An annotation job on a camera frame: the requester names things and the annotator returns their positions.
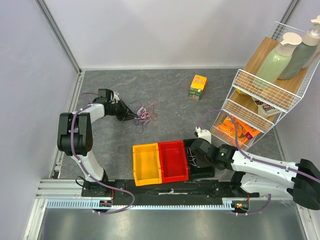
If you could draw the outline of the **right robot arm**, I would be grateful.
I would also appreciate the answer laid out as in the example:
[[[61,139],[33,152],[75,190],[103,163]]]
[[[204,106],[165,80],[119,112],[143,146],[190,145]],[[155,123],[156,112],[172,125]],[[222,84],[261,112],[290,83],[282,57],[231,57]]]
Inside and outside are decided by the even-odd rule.
[[[291,196],[302,207],[310,210],[320,208],[320,171],[310,160],[277,161],[228,144],[216,147],[203,138],[189,140],[187,147],[199,168],[234,172],[229,191],[235,197],[244,193]]]

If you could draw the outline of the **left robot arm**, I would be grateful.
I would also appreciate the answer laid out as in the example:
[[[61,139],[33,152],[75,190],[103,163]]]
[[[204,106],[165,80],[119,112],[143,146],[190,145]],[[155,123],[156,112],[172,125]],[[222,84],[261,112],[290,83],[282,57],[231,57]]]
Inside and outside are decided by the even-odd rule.
[[[92,124],[105,116],[115,116],[118,121],[136,120],[133,112],[117,93],[107,88],[100,88],[94,100],[74,112],[59,115],[57,131],[58,150],[76,161],[85,180],[94,182],[92,191],[99,197],[110,191],[106,171],[98,163],[93,153]]]

